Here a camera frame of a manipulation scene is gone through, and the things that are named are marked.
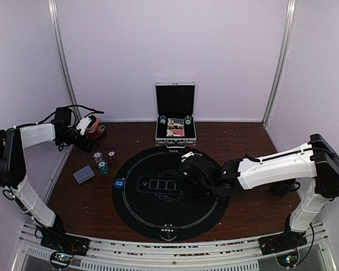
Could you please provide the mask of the blue white 10 chip stack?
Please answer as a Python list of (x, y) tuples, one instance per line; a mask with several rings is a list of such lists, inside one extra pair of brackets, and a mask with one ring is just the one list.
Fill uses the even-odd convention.
[(103, 160), (103, 154), (99, 151), (93, 154), (94, 161), (98, 164)]

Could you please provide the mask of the clear round dealer button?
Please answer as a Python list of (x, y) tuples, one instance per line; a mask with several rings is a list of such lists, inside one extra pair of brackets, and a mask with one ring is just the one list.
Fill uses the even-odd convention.
[(164, 224), (160, 230), (160, 237), (164, 241), (173, 241), (177, 238), (177, 229), (173, 224)]

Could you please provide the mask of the blue small blind button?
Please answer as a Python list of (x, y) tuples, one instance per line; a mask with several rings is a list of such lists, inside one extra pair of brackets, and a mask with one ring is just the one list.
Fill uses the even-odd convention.
[(114, 188), (122, 189), (125, 186), (125, 178), (118, 178), (113, 183)]

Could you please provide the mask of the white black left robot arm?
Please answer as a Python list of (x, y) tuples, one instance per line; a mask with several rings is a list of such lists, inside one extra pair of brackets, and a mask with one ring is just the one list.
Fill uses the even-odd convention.
[(68, 248), (69, 236), (62, 232), (60, 218), (29, 182), (24, 150), (54, 142), (59, 150), (75, 146), (90, 153), (98, 147), (98, 142), (88, 136), (87, 130), (98, 124), (96, 115), (99, 113), (94, 108), (73, 104), (56, 108), (41, 121), (0, 130), (0, 187), (3, 194), (8, 200), (15, 201), (40, 227), (51, 229), (47, 240), (58, 251)]

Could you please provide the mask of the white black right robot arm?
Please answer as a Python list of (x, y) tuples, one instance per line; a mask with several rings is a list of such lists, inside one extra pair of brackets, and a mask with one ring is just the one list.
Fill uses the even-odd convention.
[(250, 190), (269, 183), (285, 183), (298, 178), (311, 178), (304, 199), (290, 214), (288, 229), (279, 235), (283, 249), (292, 248), (326, 203), (339, 197), (339, 156), (320, 135), (288, 151), (272, 155), (231, 160), (221, 167), (208, 158), (188, 152), (179, 166), (186, 181), (217, 195), (229, 196), (237, 188)]

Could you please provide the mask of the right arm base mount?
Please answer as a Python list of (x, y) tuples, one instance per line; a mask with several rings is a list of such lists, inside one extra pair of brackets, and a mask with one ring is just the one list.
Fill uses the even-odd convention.
[(287, 225), (282, 233), (261, 237), (258, 242), (262, 255), (269, 255), (304, 246), (307, 239), (305, 232), (295, 232)]

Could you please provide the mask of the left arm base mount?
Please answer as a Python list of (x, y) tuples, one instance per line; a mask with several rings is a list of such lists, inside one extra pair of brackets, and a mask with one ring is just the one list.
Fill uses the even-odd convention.
[(70, 255), (86, 256), (90, 240), (67, 234), (59, 216), (55, 217), (53, 226), (45, 226), (36, 218), (34, 218), (34, 222), (42, 235), (41, 246)]

